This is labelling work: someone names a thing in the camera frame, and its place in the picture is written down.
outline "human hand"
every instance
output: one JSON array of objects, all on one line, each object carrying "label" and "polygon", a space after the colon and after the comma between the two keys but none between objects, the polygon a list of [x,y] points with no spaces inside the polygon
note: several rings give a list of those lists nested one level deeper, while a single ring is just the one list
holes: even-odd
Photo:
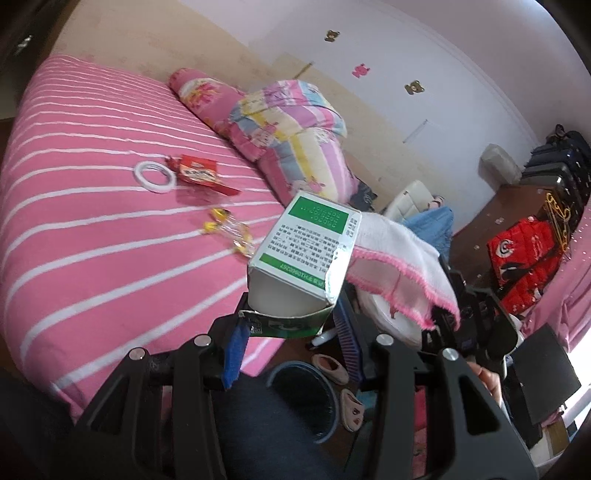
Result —
[{"label": "human hand", "polygon": [[501,406],[503,397],[501,395],[501,378],[499,377],[499,374],[493,373],[474,362],[468,362],[468,366],[476,376],[480,378],[488,391],[491,392],[492,398],[494,398],[498,405]]}]

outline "bed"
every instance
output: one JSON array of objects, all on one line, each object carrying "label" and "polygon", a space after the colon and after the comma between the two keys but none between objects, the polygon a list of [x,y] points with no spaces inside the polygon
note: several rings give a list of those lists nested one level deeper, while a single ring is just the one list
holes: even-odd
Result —
[{"label": "bed", "polygon": [[[242,193],[142,188],[133,167],[191,154]],[[69,56],[37,70],[0,176],[2,334],[21,372],[77,417],[135,346],[178,348],[231,313],[246,259],[201,228],[223,206],[261,240],[283,207],[257,169],[163,83]],[[281,345],[251,338],[256,375]]]}]

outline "pink pillow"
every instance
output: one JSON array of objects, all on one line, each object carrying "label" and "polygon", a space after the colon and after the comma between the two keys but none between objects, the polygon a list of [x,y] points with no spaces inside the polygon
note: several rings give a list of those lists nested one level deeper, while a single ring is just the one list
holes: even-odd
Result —
[{"label": "pink pillow", "polygon": [[177,70],[170,76],[168,85],[204,124],[218,135],[228,137],[230,112],[246,93],[195,69]]}]

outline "green label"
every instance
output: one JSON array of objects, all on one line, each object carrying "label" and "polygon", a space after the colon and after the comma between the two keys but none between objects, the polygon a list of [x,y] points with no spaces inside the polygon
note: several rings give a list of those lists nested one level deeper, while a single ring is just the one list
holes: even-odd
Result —
[{"label": "green label", "polygon": [[299,268],[292,267],[291,265],[286,264],[285,262],[282,262],[281,260],[275,257],[272,257],[268,254],[262,254],[261,262],[264,262],[272,267],[275,267],[277,270],[281,270],[282,272],[285,272],[288,275],[291,275],[292,277],[299,278],[300,280],[308,282],[314,285],[315,287],[324,290],[324,280],[315,277],[314,275],[310,275],[309,273],[306,273],[300,270]]},{"label": "green label", "polygon": [[347,220],[349,219],[347,212],[342,212],[341,210],[317,203],[305,197],[298,198],[295,205],[291,208],[289,215],[315,223],[338,234],[343,233]]}]

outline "candy wrapper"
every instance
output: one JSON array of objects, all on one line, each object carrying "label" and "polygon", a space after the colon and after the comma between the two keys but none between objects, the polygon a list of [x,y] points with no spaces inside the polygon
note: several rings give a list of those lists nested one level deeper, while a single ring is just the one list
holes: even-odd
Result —
[{"label": "candy wrapper", "polygon": [[217,162],[208,158],[168,157],[166,165],[177,174],[179,180],[215,190],[224,195],[238,195],[241,191],[224,185],[217,174]]},{"label": "candy wrapper", "polygon": [[221,233],[232,240],[236,251],[247,258],[254,255],[255,247],[248,225],[236,220],[228,210],[223,208],[212,208],[209,215],[214,221],[205,222],[203,229],[206,233]]}]

